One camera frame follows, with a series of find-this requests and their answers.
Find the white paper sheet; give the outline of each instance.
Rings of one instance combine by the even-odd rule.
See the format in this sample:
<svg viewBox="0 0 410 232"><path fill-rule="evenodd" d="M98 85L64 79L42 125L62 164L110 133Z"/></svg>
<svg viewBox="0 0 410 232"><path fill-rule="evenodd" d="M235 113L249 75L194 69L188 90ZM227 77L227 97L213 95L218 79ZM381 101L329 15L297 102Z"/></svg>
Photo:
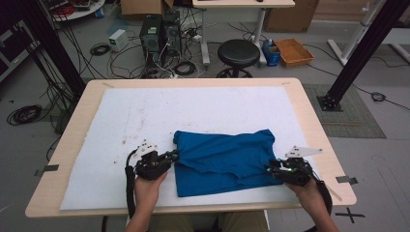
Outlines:
<svg viewBox="0 0 410 232"><path fill-rule="evenodd" d="M157 144L162 154L176 148L175 131L238 134L264 129L276 137L277 158L284 159L294 145L307 146L283 87L107 89L73 166L61 210L127 208L126 158L143 139ZM178 197L172 166L157 206L289 200L295 200L294 194L284 186Z"/></svg>

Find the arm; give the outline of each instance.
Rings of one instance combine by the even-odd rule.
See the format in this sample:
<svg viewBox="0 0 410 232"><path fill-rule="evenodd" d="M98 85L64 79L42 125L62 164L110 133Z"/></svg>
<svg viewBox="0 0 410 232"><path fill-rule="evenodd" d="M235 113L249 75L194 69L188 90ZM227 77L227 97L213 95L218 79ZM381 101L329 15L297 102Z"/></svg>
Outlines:
<svg viewBox="0 0 410 232"><path fill-rule="evenodd" d="M296 193L299 202L313 219L318 231L338 231L334 221L328 214L323 197L313 180L310 180L304 187L286 185Z"/></svg>
<svg viewBox="0 0 410 232"><path fill-rule="evenodd" d="M126 232L145 232L150 222L151 214L158 201L160 184L166 177L163 173L155 181L135 179L135 214L126 227Z"/></svg>

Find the human hand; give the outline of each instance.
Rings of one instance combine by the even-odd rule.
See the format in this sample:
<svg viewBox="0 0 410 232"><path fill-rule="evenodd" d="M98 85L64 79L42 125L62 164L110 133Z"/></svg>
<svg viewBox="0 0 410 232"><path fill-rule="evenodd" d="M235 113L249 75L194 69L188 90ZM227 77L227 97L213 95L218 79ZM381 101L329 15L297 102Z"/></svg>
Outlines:
<svg viewBox="0 0 410 232"><path fill-rule="evenodd" d="M323 197L313 179L310 179L310 181L303 187L287 183L285 183L285 185L296 193L302 207L312 217L316 215L328 214L325 201L323 200Z"/></svg>
<svg viewBox="0 0 410 232"><path fill-rule="evenodd" d="M160 185L165 180L167 172L159 176L157 180L147 181L140 177L135 179L134 192L135 192L135 207L138 212L154 211L155 205L160 195Z"/></svg>
<svg viewBox="0 0 410 232"><path fill-rule="evenodd" d="M313 219L317 231L338 232L335 222L330 217L322 194L313 179L303 187L286 184L296 193L299 202Z"/></svg>

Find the black tape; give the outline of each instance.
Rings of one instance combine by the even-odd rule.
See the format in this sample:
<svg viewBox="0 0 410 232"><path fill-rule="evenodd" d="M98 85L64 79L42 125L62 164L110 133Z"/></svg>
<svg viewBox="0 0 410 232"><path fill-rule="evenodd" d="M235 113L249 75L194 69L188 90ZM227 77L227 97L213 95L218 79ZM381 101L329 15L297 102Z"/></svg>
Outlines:
<svg viewBox="0 0 410 232"><path fill-rule="evenodd" d="M34 173L34 175L35 175L35 176L38 176L38 177L42 177L43 174L44 174L46 171L57 171L57 170L58 170L58 167L59 167L59 164L46 165L46 166L43 168L43 170L36 170L36 172Z"/></svg>
<svg viewBox="0 0 410 232"><path fill-rule="evenodd" d="M336 179L339 183L348 182L351 186L359 183L356 177L350 178L349 176L341 176L341 177L336 177Z"/></svg>
<svg viewBox="0 0 410 232"><path fill-rule="evenodd" d="M357 217L357 218L365 218L366 217L366 216L360 215L360 214L352 214L350 212L349 207L347 207L346 210L347 210L347 214L346 213L335 213L335 215L336 216L350 217L350 221L352 221L352 223L355 223L355 220L353 219L353 217Z"/></svg>

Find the blue container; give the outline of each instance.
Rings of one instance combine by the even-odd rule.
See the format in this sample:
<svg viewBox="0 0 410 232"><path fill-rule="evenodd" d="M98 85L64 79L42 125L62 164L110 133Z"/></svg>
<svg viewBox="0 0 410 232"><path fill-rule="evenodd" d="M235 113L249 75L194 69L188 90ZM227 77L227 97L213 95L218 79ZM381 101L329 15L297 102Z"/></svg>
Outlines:
<svg viewBox="0 0 410 232"><path fill-rule="evenodd" d="M278 65L280 51L272 40L268 40L263 43L262 52L265 55L267 66L272 67Z"/></svg>

